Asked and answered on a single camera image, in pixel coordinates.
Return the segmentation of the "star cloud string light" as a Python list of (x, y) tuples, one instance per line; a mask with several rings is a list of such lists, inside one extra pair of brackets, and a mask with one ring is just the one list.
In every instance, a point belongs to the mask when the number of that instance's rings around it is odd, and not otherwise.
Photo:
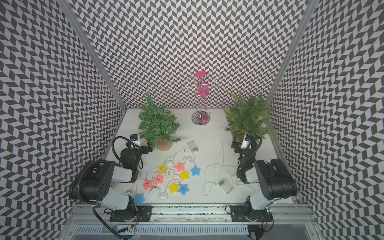
[(115, 184), (114, 187), (132, 196), (138, 205), (144, 204), (201, 204), (203, 195), (204, 153), (200, 146), (192, 153), (188, 145), (169, 157), (150, 159), (139, 170), (135, 183)]

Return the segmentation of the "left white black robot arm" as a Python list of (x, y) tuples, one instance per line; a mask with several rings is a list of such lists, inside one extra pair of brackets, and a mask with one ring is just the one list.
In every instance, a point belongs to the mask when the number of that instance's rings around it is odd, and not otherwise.
[(117, 136), (112, 140), (115, 161), (87, 163), (69, 187), (72, 200), (111, 210), (111, 222), (131, 222), (139, 218), (134, 197), (122, 194), (111, 187), (115, 183), (135, 183), (144, 163), (142, 156), (153, 151), (150, 144), (141, 146), (137, 134), (129, 138)]

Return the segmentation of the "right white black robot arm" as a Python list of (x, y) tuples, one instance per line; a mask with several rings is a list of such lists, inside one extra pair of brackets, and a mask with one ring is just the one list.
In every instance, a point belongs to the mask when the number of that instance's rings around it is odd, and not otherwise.
[(288, 199), (298, 193), (297, 183), (282, 160), (257, 160), (256, 153), (263, 140), (246, 136), (242, 144), (233, 141), (231, 148), (239, 154), (237, 178), (244, 184), (259, 184), (259, 190), (246, 198), (240, 211), (231, 208), (233, 215), (242, 214), (246, 219), (268, 219), (268, 207), (277, 200)]

